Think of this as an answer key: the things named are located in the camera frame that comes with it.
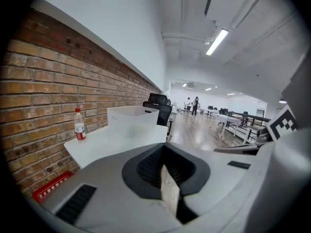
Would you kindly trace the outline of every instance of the plastic bottle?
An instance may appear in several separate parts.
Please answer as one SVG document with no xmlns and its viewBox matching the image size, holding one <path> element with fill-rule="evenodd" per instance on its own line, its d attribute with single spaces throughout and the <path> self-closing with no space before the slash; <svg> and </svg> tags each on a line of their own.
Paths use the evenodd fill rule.
<svg viewBox="0 0 311 233">
<path fill-rule="evenodd" d="M 76 114 L 74 115 L 74 130 L 76 131 L 78 140 L 84 140 L 86 138 L 86 132 L 84 129 L 84 122 L 81 116 L 80 108 L 76 108 Z"/>
</svg>

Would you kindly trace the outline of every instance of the standing person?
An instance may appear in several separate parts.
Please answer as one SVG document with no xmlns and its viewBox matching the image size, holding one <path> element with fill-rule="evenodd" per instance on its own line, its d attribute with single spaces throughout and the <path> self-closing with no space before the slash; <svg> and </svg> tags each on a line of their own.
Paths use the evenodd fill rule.
<svg viewBox="0 0 311 233">
<path fill-rule="evenodd" d="M 190 106 L 190 98 L 187 98 L 187 101 L 184 102 L 185 108 L 186 108 L 186 113 L 189 113 L 191 106 Z"/>
<path fill-rule="evenodd" d="M 195 100 L 193 101 L 192 117 L 193 117 L 193 113 L 196 116 L 196 110 L 198 109 L 198 104 L 199 104 L 199 98 L 195 97 Z"/>
</svg>

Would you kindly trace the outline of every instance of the brick wall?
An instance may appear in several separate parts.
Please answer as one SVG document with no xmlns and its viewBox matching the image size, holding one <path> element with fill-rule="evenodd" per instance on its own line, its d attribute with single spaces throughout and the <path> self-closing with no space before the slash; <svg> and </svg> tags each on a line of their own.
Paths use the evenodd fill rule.
<svg viewBox="0 0 311 233">
<path fill-rule="evenodd" d="M 63 172 L 79 170 L 64 148 L 80 107 L 86 132 L 107 125 L 107 108 L 141 105 L 150 83 L 57 20 L 30 11 L 1 70 L 0 137 L 18 186 L 30 195 Z"/>
</svg>

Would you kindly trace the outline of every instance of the floor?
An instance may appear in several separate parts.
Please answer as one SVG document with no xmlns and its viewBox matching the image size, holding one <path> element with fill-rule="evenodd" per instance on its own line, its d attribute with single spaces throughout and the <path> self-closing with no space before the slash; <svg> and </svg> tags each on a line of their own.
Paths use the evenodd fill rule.
<svg viewBox="0 0 311 233">
<path fill-rule="evenodd" d="M 206 115 L 191 117 L 189 114 L 177 114 L 171 129 L 168 142 L 183 144 L 189 147 L 213 151 L 215 148 L 233 147 L 243 143 L 243 140 L 232 133 L 225 131 L 223 138 L 220 135 L 222 129 L 217 121 L 213 121 L 209 127 L 210 119 Z M 162 200 L 165 201 L 168 209 L 176 216 L 179 187 L 174 179 L 169 175 L 164 166 L 161 171 Z"/>
</svg>

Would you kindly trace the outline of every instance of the black rectangular slot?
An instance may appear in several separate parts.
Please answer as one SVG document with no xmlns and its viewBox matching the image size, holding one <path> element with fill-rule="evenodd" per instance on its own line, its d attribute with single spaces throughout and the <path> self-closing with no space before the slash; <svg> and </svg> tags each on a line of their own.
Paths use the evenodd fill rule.
<svg viewBox="0 0 311 233">
<path fill-rule="evenodd" d="M 251 166 L 248 163 L 242 163 L 242 162 L 237 162 L 237 161 L 230 161 L 228 165 L 243 168 L 243 169 L 249 169 L 249 167 Z"/>
<path fill-rule="evenodd" d="M 86 184 L 82 185 L 62 208 L 60 208 L 56 216 L 69 224 L 74 224 L 95 191 L 96 187 Z"/>
</svg>

